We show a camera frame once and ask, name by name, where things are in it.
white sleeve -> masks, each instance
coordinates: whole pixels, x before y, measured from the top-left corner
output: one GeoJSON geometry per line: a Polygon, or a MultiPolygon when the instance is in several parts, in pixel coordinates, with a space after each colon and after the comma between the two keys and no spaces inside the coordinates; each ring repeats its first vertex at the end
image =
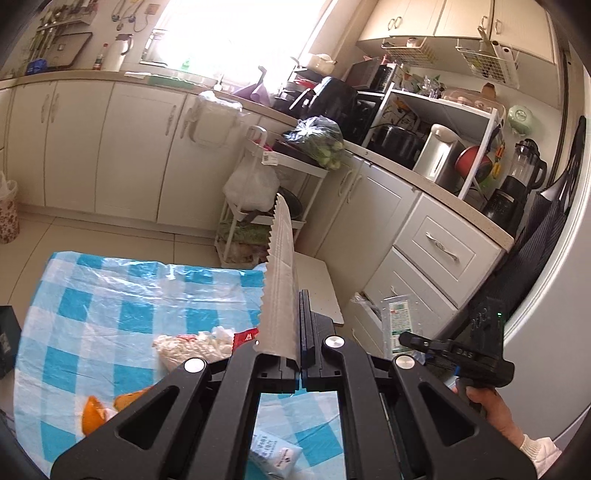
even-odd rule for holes
{"type": "Polygon", "coordinates": [[[524,435],[523,443],[519,449],[533,462],[538,478],[546,473],[562,453],[548,437],[532,440],[527,435],[524,435]]]}

white tile floor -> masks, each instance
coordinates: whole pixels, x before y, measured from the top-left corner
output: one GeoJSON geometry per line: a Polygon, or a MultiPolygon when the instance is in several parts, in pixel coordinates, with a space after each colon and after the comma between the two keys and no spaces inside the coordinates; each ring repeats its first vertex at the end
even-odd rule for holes
{"type": "MultiPolygon", "coordinates": [[[[20,213],[21,233],[0,245],[0,305],[12,305],[21,326],[53,252],[219,267],[211,239],[20,213]]],[[[0,381],[0,408],[12,411],[14,374],[0,381]]]]}

patterned trash bin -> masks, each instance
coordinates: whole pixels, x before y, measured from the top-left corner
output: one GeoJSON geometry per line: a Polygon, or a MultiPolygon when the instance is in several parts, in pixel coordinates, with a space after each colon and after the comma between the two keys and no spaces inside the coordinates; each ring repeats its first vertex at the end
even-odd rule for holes
{"type": "Polygon", "coordinates": [[[9,244],[20,233],[17,215],[17,182],[9,180],[5,183],[6,189],[0,188],[4,194],[0,194],[0,244],[9,244]]]}

blender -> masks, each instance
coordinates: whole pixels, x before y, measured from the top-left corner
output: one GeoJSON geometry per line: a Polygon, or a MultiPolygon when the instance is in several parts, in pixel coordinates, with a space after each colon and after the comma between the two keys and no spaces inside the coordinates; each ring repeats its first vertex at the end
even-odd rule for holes
{"type": "Polygon", "coordinates": [[[548,165],[540,159],[538,145],[531,138],[515,144],[509,173],[501,188],[486,202],[482,214],[515,236],[527,197],[542,186],[547,170],[548,165]]]}

hand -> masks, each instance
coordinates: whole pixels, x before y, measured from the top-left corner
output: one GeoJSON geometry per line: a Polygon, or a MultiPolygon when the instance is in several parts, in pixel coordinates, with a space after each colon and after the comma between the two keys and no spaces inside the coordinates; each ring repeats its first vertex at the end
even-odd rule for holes
{"type": "MultiPolygon", "coordinates": [[[[452,390],[457,393],[456,387],[453,387],[452,390]]],[[[499,430],[517,448],[521,447],[524,440],[523,432],[513,422],[511,410],[496,390],[467,387],[466,395],[474,403],[479,403],[486,409],[486,419],[494,428],[499,430]]]]}

